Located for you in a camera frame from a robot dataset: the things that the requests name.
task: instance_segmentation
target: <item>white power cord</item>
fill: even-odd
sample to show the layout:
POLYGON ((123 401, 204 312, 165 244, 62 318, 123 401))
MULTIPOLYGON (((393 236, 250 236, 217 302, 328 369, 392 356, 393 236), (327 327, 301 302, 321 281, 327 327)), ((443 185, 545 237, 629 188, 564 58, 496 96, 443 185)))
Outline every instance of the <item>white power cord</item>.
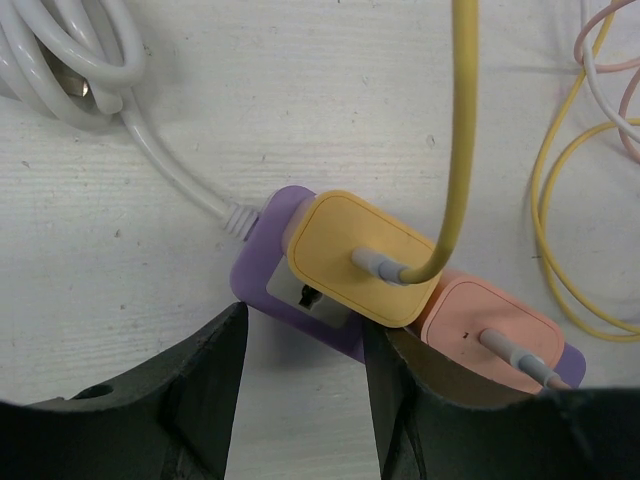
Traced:
POLYGON ((131 87, 140 81, 145 51, 122 0, 0 0, 0 79, 33 110, 80 130, 105 127, 120 114, 131 136, 156 169, 193 203, 246 238, 257 213, 228 205, 200 184, 163 147, 145 122, 131 87), (95 104, 71 99, 56 80, 36 38, 87 80, 95 104))
MULTIPOLYGON (((590 20, 589 5, 589 0, 581 0, 580 16, 583 27, 590 20)), ((604 114, 609 118, 609 120, 611 120, 630 138, 640 143, 640 130, 634 128, 629 122, 621 117, 618 112, 616 112, 616 110, 611 106, 609 100, 607 100, 607 97, 604 95, 602 87, 600 86, 600 82, 598 81, 598 72, 595 60, 593 58, 593 50, 591 45, 592 43, 590 35, 587 35, 587 38, 585 38, 585 41, 582 43, 582 56, 584 69, 587 74, 587 81, 589 82, 589 88, 591 88, 591 92, 593 92, 593 96, 595 97, 596 102, 598 102, 598 105, 600 106, 604 114)))

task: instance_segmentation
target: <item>wood grain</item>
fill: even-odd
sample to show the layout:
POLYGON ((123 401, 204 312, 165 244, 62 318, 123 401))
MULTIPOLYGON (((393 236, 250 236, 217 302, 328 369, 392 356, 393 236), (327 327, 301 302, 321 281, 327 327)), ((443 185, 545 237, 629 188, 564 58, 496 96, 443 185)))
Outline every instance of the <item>wood grain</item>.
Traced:
MULTIPOLYGON (((128 3, 149 56, 143 109, 205 183, 258 205, 288 184, 348 188, 437 236, 451 145, 448 2, 128 3)), ((575 72, 578 6, 557 3, 482 2, 477 165, 454 263, 558 319, 586 353, 587 384, 636 384, 640 350, 567 324, 535 259, 525 191, 575 72)), ((632 55, 637 14, 616 23, 609 55, 632 55)), ((623 82, 602 80, 619 98, 623 82)), ((81 133, 0 103, 1 397, 73 395, 233 301, 240 245, 173 191, 119 124, 81 133)), ((602 120, 585 93, 560 143, 602 120)), ((617 145, 612 132, 570 162, 549 231, 578 283, 633 318, 640 169, 617 145)), ((363 367, 256 314, 228 478, 375 478, 369 415, 363 367)))

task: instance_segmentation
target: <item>pink cable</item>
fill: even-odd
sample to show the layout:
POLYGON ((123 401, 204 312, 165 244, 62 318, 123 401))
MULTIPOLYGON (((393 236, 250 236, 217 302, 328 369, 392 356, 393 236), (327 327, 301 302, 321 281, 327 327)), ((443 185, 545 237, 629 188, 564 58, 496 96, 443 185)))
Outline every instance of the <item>pink cable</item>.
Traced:
MULTIPOLYGON (((624 95, 622 95, 622 100, 620 101, 620 110, 618 110, 618 113, 622 118, 626 118, 627 116, 627 109, 629 108, 629 102, 631 102, 631 97, 633 97, 633 94, 636 91, 636 87, 638 86, 638 83, 640 83, 640 68, 638 69, 638 71, 635 73, 635 75, 629 82, 627 89, 624 91, 624 95)), ((627 135, 620 129, 618 129, 618 133, 620 133, 620 140, 622 140, 622 144, 624 145, 624 148, 627 149, 627 152, 629 153, 631 158, 633 158, 636 162, 640 163, 640 152, 631 143, 631 139, 629 138, 629 135, 627 135)))
MULTIPOLYGON (((582 28, 578 37, 576 38, 576 43, 573 47, 573 56, 576 59, 578 64, 583 65, 582 59, 582 44, 584 43, 589 32, 593 30, 598 23, 604 20, 608 15, 611 15, 613 12, 620 10, 622 7, 629 5, 630 3, 635 2, 636 0, 620 0, 616 3, 611 3, 607 7, 600 10, 596 15, 593 16, 591 20, 589 20, 586 25, 582 28)), ((640 67, 640 57, 634 58, 632 60, 627 60, 622 63, 614 63, 611 65, 599 65, 596 64, 596 72, 598 73, 611 73, 611 72, 621 72, 623 70, 629 70, 631 68, 640 67)), ((622 118, 626 118, 627 110, 629 108, 629 103, 631 102, 631 98, 638 87, 638 83, 640 83, 640 68, 636 71, 635 75, 627 85, 626 90, 624 91, 624 95, 622 95, 622 100, 620 101, 620 108, 618 110, 618 114, 622 118)), ((629 156, 640 163, 640 151, 636 147, 633 146, 629 135, 624 133, 622 130, 618 129, 618 133, 620 134, 620 140, 624 145, 624 148, 629 153, 629 156)))
MULTIPOLYGON (((607 7, 600 10, 598 13, 594 15, 594 17, 587 22, 587 24, 582 28, 580 33, 578 34, 578 38, 576 38, 576 43, 573 46, 573 58, 576 59, 578 64, 582 65, 582 44, 584 43, 585 38, 589 35, 589 32, 593 30, 598 23, 605 19, 608 15, 611 15, 613 12, 620 10, 622 7, 629 5, 630 3, 635 2, 636 0, 620 0, 616 3, 611 3, 607 7)), ((640 57, 634 58, 633 60, 627 60, 622 63, 614 63, 611 65, 599 65, 596 64, 596 72, 598 73, 611 73, 611 72, 620 72, 622 70, 628 70, 630 68, 640 67, 640 57)))

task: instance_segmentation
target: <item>pink charger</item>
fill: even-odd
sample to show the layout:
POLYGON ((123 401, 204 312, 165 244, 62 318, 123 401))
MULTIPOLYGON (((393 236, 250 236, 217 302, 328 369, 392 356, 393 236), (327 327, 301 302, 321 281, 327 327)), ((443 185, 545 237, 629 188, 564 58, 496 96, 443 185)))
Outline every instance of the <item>pink charger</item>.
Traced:
POLYGON ((526 393, 537 393, 542 387, 481 345, 478 339, 484 330, 497 330, 533 352, 571 386, 580 384, 586 370, 584 357, 565 344, 555 322, 464 272, 445 270, 431 299, 409 328, 454 362, 526 393))

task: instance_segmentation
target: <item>yellow charger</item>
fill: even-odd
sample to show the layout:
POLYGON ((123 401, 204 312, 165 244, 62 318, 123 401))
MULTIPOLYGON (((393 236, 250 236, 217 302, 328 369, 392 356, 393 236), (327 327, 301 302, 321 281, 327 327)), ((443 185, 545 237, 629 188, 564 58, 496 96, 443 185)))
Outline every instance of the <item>yellow charger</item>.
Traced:
POLYGON ((406 265, 424 263, 435 247, 411 227, 340 190, 303 203, 285 231, 283 247, 300 281, 392 328, 418 317, 440 277, 399 287, 356 266, 352 255, 362 247, 383 251, 406 265))

